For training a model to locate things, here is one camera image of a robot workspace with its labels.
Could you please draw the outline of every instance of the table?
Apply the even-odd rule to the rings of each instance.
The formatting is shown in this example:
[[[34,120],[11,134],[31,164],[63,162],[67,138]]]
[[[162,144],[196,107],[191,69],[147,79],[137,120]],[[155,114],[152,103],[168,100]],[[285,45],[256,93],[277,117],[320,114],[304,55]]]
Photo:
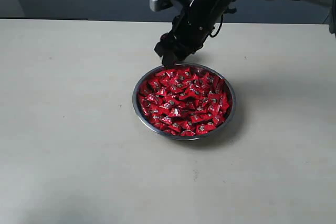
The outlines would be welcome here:
[[[225,24],[188,58],[238,107],[212,139],[136,117],[168,23],[0,20],[0,223],[334,223],[336,41],[325,25]]]

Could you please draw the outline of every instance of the candy pile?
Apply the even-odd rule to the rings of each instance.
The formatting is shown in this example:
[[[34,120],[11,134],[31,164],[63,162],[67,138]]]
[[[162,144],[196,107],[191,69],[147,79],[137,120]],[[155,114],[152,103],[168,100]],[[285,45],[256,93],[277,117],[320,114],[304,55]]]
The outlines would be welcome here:
[[[162,70],[141,84],[138,101],[157,129],[172,135],[208,133],[225,121],[230,107],[225,82],[196,68]]]

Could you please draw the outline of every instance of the stainless steel bowl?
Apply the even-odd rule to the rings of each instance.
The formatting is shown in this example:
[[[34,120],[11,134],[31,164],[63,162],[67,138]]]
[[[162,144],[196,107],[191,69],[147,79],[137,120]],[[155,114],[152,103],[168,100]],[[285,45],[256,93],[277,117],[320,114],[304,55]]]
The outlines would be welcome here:
[[[210,131],[206,134],[203,135],[195,135],[195,136],[174,136],[172,134],[160,131],[159,129],[155,128],[153,125],[151,125],[146,118],[143,116],[142,112],[141,112],[141,107],[139,105],[138,102],[138,92],[139,92],[139,88],[140,85],[149,77],[151,77],[153,74],[160,72],[161,70],[164,69],[163,66],[159,66],[157,68],[154,68],[153,70],[149,71],[148,73],[146,73],[137,83],[137,85],[134,88],[133,91],[133,107],[134,110],[136,112],[136,114],[138,115],[138,117],[140,118],[140,120],[143,122],[144,125],[146,125],[148,128],[150,128],[152,131],[155,131],[156,133],[159,133],[160,135],[175,139],[175,140],[182,140],[182,141],[188,141],[188,140],[197,140],[197,139],[201,139],[204,137],[208,137],[211,135],[215,135],[217,134],[219,131],[223,130],[225,128],[225,126],[231,121],[231,119],[234,116],[235,110],[236,110],[236,96],[235,96],[235,92],[232,88],[232,86],[230,85],[230,83],[219,73],[217,73],[216,71],[212,70],[211,68],[208,67],[204,67],[202,65],[198,65],[198,64],[193,64],[193,63],[179,63],[177,64],[178,66],[185,66],[185,67],[192,67],[192,68],[196,68],[197,71],[202,72],[202,70],[207,70],[213,74],[218,75],[221,79],[223,79],[225,81],[226,84],[226,88],[228,90],[228,99],[231,100],[232,102],[232,106],[230,107],[230,110],[228,112],[228,115],[226,116],[226,120],[223,124],[221,124],[217,129]]]

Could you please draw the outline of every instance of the bowl rim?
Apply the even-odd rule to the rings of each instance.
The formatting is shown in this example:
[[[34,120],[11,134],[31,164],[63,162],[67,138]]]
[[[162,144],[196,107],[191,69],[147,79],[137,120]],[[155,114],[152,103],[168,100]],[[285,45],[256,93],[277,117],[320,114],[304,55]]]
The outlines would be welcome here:
[[[180,141],[191,141],[191,140],[199,140],[201,138],[205,138],[208,137],[210,135],[213,135],[216,132],[219,132],[220,130],[223,129],[223,127],[225,127],[233,118],[235,111],[236,111],[236,94],[231,86],[231,84],[226,80],[226,78],[224,78],[220,73],[218,73],[217,71],[208,68],[206,66],[200,65],[200,64],[195,64],[195,63],[187,63],[187,62],[183,62],[183,63],[177,63],[175,64],[176,66],[183,66],[183,67],[198,67],[198,68],[203,68],[211,73],[214,73],[216,75],[218,75],[220,78],[222,78],[225,82],[225,84],[227,85],[227,87],[229,88],[229,91],[231,93],[232,96],[232,107],[231,107],[231,112],[229,114],[229,116],[227,117],[227,119],[225,120],[224,123],[222,123],[218,128],[216,128],[213,131],[210,131],[208,133],[202,134],[202,135],[195,135],[195,136],[174,136],[172,134],[166,133],[164,131],[161,131],[157,128],[155,128],[153,125],[151,125],[146,118],[142,115],[141,110],[138,107],[138,90],[140,88],[140,85],[143,83],[143,81],[151,74],[154,74],[155,72],[159,72],[160,70],[164,69],[164,66],[158,66],[150,71],[148,71],[135,85],[134,91],[133,91],[133,96],[132,96],[132,102],[133,102],[133,107],[135,110],[135,113],[137,114],[138,118],[141,120],[141,122],[147,126],[149,129],[151,129],[152,131],[162,135],[162,136],[166,136],[175,140],[180,140]]]

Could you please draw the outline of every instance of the white table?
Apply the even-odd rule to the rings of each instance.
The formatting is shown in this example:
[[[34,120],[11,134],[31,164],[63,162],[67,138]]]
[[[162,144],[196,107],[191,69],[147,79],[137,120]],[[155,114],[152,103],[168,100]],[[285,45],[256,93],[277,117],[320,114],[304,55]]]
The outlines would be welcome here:
[[[225,24],[196,56],[233,85],[214,139],[132,107],[168,23],[0,20],[0,223],[334,223],[336,41],[327,26]]]

